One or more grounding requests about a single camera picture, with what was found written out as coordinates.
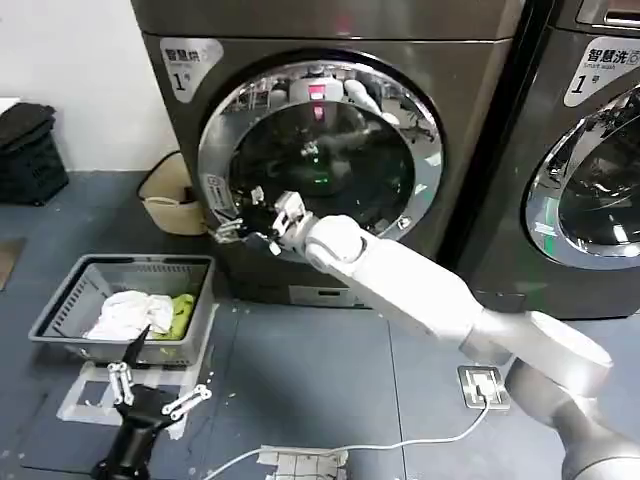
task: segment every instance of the floor socket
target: floor socket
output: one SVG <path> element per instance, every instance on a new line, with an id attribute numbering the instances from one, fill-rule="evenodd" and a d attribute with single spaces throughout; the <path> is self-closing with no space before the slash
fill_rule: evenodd
<path id="1" fill-rule="evenodd" d="M 478 386 L 484 392 L 491 392 L 488 395 L 490 410 L 509 410 L 511 407 L 511 399 L 504 388 L 500 370 L 496 367 L 460 366 L 458 377 L 467 408 L 485 407 L 484 399 L 478 395 Z"/>

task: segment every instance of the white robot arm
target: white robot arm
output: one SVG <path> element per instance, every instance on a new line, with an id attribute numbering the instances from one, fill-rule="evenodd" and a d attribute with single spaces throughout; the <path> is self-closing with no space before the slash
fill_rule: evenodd
<path id="1" fill-rule="evenodd" d="M 275 211 L 275 243 L 342 281 L 385 318 L 448 341 L 476 362 L 500 365 L 513 354 L 506 389 L 560 435 L 563 480 L 640 478 L 640 447 L 608 429 L 598 411 L 613 362 L 597 343 L 540 312 L 487 310 L 454 273 L 370 235 L 350 217 L 314 217 L 295 192 L 280 197 Z"/>

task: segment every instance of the gray floor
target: gray floor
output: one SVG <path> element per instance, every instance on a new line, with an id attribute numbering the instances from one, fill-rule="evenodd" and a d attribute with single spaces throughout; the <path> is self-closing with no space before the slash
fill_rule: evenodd
<path id="1" fill-rule="evenodd" d="M 86 478 L 115 428 L 55 416 L 81 362 L 35 349 L 29 327 L 85 253 L 205 253 L 206 239 L 160 233 L 135 199 L 139 174 L 76 174 L 45 208 L 0 206 L 0 238 L 29 241 L 0 293 L 0 478 Z M 220 299 L 206 371 L 214 398 L 195 410 L 179 441 L 161 437 L 159 479 L 200 478 L 262 444 L 335 447 L 447 436 L 476 412 L 463 406 L 456 369 L 467 360 L 370 311 L 302 309 Z M 575 324 L 617 362 L 603 409 L 640 440 L 638 319 Z M 492 413 L 464 441 L 350 456 L 353 479 L 554 479 L 563 452 L 553 432 L 517 406 Z M 263 479 L 249 459 L 220 478 Z"/>

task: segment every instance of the front-loading washing machine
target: front-loading washing machine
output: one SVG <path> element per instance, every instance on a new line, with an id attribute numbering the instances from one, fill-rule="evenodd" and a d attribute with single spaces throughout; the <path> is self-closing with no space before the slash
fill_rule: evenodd
<path id="1" fill-rule="evenodd" d="M 441 244 L 522 4 L 133 0 L 212 229 L 241 216 L 257 186 L 267 201 L 294 190 L 319 216 L 348 214 L 427 256 Z M 214 248 L 241 298 L 360 304 L 260 238 Z"/>
<path id="2" fill-rule="evenodd" d="M 543 37 L 456 268 L 493 309 L 627 316 L 640 308 L 640 3 L 558 3 Z"/>

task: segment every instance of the white cloth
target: white cloth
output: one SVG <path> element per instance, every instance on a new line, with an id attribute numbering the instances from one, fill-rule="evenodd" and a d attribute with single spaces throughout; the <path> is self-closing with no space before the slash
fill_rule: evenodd
<path id="1" fill-rule="evenodd" d="M 173 302 L 166 295 L 128 290 L 111 295 L 102 304 L 98 322 L 84 334 L 90 340 L 126 341 L 151 332 L 167 333 L 173 320 Z"/>

